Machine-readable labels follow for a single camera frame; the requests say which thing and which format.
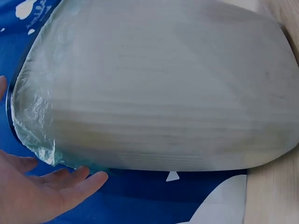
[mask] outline white pattern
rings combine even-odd
[[[189,222],[180,224],[242,224],[246,180],[246,175],[225,180],[204,200]]]
[[[167,179],[166,179],[166,182],[169,182],[169,181],[176,181],[176,180],[179,180],[178,173],[175,172],[175,171],[171,171],[171,172],[169,172],[168,177],[167,177]]]
[[[24,2],[20,3],[15,8],[15,16],[20,20],[26,19],[33,9],[33,4],[37,0],[25,0]]]
[[[34,33],[35,31],[36,31],[35,29],[30,29],[30,30],[28,31],[28,35]]]

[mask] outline plastic wrap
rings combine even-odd
[[[11,99],[51,165],[227,170],[299,140],[298,66],[279,25],[209,0],[63,0]]]
[[[104,167],[82,156],[62,153],[51,134],[53,102],[50,95],[53,94],[52,86],[57,75],[55,67],[63,61],[72,44],[74,17],[84,3],[85,0],[62,1],[41,29],[15,84],[11,98],[12,121],[19,140],[40,160],[52,166],[61,163],[73,168],[87,165],[95,170],[104,170]],[[45,44],[50,41],[55,45]]]

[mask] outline blue tablecloth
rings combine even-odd
[[[43,25],[43,17],[60,0],[27,0],[32,12],[16,15],[24,0],[0,1],[0,75],[10,81],[24,49]],[[33,156],[13,137],[0,102],[0,148],[19,156]],[[43,175],[61,168],[43,162],[32,171]],[[224,180],[245,170],[223,172],[179,172],[179,180],[166,182],[168,172],[117,171],[105,186],[75,209],[49,223],[176,224],[188,222],[206,197]]]

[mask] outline wooden surface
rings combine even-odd
[[[299,0],[263,0],[263,2],[274,17],[285,25],[298,61]],[[246,200],[245,224],[298,224],[299,147],[276,161],[251,169],[248,175]]]

